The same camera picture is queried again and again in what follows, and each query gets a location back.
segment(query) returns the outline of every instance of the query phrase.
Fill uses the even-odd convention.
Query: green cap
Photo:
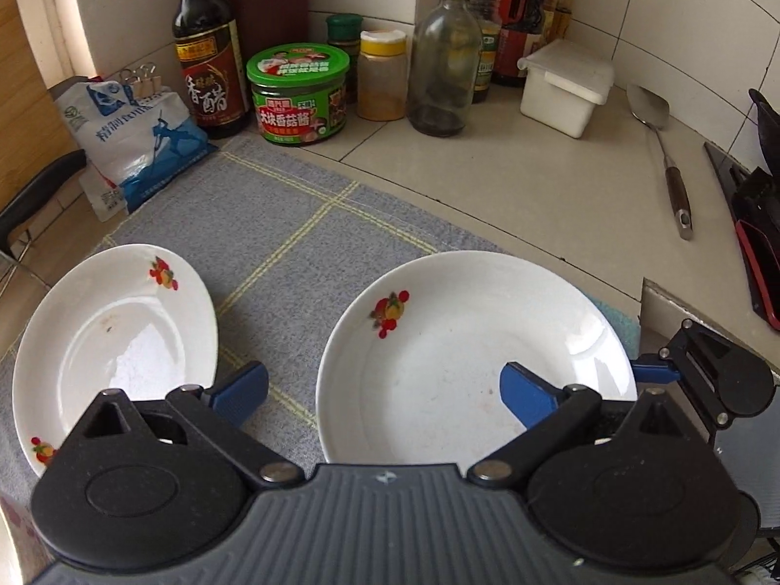
[[[322,43],[287,43],[257,53],[247,64],[252,83],[278,88],[316,85],[343,75],[350,56]]]
[[[338,13],[325,20],[328,23],[328,41],[351,42],[360,39],[363,18],[354,13]]]

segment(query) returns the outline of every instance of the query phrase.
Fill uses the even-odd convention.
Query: white lid
[[[403,31],[362,31],[360,38],[374,43],[400,43],[407,41],[407,34]]]
[[[609,90],[615,83],[615,68],[611,61],[565,39],[557,39],[520,59],[517,67],[544,70],[547,83],[596,105],[607,103]]]

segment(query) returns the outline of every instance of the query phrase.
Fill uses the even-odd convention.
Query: white plastic container
[[[604,105],[615,82],[612,62],[565,39],[557,39],[520,59],[528,69],[520,111],[552,128],[580,138],[594,107]]]

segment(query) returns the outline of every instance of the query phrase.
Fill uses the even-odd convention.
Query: metal spatula
[[[691,239],[693,238],[693,221],[690,216],[690,203],[688,201],[688,192],[685,190],[683,175],[680,174],[677,165],[666,153],[666,148],[659,132],[669,123],[669,104],[666,102],[666,99],[662,99],[662,97],[650,90],[633,83],[628,85],[625,92],[629,97],[629,106],[631,106],[633,115],[658,136],[658,142],[660,142],[661,149],[664,152],[666,186],[669,190],[669,201],[672,203],[672,212],[675,215],[677,230],[680,232],[682,239]]]

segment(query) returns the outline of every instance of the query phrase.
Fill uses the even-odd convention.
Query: white countertop
[[[677,233],[658,143],[620,89],[580,140],[521,115],[520,92],[494,85],[460,136],[352,116],[342,134],[297,153],[541,263],[628,314],[639,314],[644,280],[653,281],[780,364],[780,334],[751,309],[704,138],[677,120],[662,137],[688,189],[690,242]]]

